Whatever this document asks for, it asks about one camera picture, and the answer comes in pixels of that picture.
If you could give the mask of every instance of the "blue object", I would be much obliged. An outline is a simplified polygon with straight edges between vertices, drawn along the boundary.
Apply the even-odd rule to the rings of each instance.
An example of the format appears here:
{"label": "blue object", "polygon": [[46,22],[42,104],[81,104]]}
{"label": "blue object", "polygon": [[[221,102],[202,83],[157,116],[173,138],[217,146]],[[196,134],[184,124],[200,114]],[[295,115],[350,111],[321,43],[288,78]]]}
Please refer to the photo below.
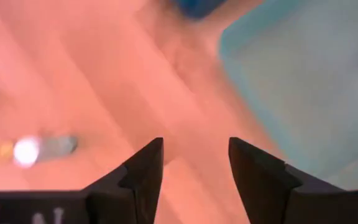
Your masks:
{"label": "blue object", "polygon": [[220,55],[288,162],[358,189],[358,0],[267,0]]}
{"label": "blue object", "polygon": [[181,12],[194,19],[201,19],[226,0],[174,0]]}

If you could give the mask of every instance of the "wooden floor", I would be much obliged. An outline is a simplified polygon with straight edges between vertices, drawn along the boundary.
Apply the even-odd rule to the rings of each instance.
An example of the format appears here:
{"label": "wooden floor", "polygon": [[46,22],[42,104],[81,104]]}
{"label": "wooden floor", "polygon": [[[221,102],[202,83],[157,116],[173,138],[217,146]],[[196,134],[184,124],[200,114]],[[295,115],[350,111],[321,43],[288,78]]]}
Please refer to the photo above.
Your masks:
{"label": "wooden floor", "polygon": [[229,136],[273,146],[216,50],[223,29],[256,4],[229,1],[191,23],[157,0],[0,0],[0,141],[80,137],[70,157],[26,170],[0,164],[0,190],[80,189],[163,136],[156,223],[247,223]]}

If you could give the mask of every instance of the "light blue container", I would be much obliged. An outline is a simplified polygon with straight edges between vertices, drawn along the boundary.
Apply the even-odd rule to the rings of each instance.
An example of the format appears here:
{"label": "light blue container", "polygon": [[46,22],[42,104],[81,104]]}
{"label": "light blue container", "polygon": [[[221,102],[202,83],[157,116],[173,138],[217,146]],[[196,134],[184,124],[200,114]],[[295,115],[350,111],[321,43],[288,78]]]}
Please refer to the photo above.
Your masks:
{"label": "light blue container", "polygon": [[265,1],[220,54],[289,163],[358,189],[358,0]]}

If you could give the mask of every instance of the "floor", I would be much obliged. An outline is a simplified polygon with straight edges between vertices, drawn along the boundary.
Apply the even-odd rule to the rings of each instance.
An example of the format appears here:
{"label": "floor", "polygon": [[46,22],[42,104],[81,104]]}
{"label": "floor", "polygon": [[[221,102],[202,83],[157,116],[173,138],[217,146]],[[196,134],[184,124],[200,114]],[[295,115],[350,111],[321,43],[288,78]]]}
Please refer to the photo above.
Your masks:
{"label": "floor", "polygon": [[217,46],[257,3],[229,1],[190,22],[158,0],[0,0],[0,141],[80,137],[64,159],[0,163],[0,190],[80,189],[163,136],[156,223],[247,223],[228,138],[278,152],[227,82]]}

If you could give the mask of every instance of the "blue plastic bin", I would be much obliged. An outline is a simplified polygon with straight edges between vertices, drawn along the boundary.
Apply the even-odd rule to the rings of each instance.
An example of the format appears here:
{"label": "blue plastic bin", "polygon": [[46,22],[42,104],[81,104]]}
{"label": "blue plastic bin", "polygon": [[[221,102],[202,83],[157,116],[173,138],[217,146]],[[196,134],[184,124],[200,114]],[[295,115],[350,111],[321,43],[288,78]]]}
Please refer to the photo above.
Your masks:
{"label": "blue plastic bin", "polygon": [[190,18],[201,19],[226,0],[174,0],[181,12]]}
{"label": "blue plastic bin", "polygon": [[358,189],[358,0],[265,1],[220,55],[288,162]]}

